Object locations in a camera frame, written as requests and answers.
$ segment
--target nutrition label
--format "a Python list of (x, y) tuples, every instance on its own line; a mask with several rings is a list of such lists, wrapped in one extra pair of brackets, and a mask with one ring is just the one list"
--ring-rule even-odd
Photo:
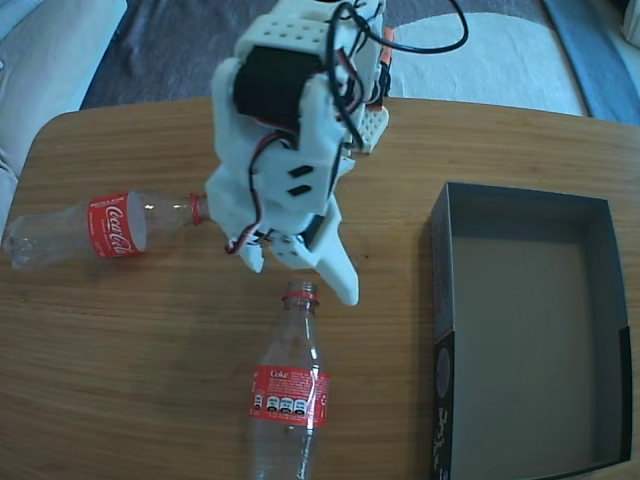
[(314, 370), (261, 365), (253, 374), (254, 418), (322, 427), (327, 417), (329, 375)]

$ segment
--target coca-cola bottle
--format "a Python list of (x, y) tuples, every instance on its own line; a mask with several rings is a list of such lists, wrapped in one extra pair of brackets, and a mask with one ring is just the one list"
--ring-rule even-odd
[(13, 268), (33, 270), (74, 258), (146, 252), (208, 217), (206, 197), (131, 191), (19, 217), (7, 227), (2, 243)]
[(316, 286), (291, 282), (284, 313), (253, 378), (252, 479), (309, 480), (329, 376), (313, 336)]

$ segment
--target black box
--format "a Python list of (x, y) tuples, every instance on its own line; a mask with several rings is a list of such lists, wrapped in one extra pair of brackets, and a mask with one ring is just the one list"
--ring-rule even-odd
[(632, 372), (606, 200), (445, 185), (433, 210), (432, 480), (629, 459)]

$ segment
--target red label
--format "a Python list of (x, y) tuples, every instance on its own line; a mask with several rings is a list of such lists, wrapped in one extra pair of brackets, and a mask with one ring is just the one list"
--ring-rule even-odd
[(326, 373), (261, 365), (253, 374), (251, 393), (253, 418), (309, 427), (323, 427), (326, 422)]
[(140, 253), (129, 230), (128, 197), (128, 193), (121, 193), (94, 198), (89, 202), (89, 239), (99, 257), (124, 257)]

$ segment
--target coca-cola logo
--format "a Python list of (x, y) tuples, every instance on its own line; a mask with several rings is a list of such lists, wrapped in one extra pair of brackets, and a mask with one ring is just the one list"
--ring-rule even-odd
[(124, 212), (119, 207), (112, 205), (107, 207), (107, 230), (109, 231), (109, 243), (117, 255), (127, 255), (134, 253), (131, 240), (124, 236), (122, 232), (122, 219)]

